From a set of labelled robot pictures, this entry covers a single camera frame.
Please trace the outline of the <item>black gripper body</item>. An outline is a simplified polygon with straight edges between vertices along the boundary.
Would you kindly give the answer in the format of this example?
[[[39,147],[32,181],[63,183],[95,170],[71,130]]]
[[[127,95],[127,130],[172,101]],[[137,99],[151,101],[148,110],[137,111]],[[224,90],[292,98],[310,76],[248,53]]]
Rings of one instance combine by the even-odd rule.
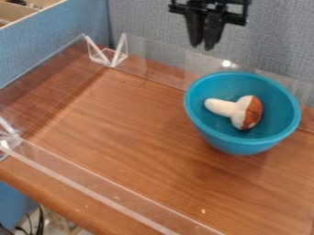
[[[222,23],[244,26],[247,24],[247,10],[251,0],[171,0],[171,13],[183,15],[203,23],[208,16],[216,16]]]

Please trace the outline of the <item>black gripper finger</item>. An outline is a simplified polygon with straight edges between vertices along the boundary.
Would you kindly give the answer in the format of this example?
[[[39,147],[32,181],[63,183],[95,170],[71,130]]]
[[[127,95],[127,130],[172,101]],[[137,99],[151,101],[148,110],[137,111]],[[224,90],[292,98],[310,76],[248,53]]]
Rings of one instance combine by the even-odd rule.
[[[188,9],[186,11],[186,22],[190,44],[192,47],[196,47],[202,43],[203,39],[203,14]]]
[[[223,12],[212,12],[204,19],[203,39],[204,49],[211,50],[219,43],[223,29],[226,26],[226,17]]]

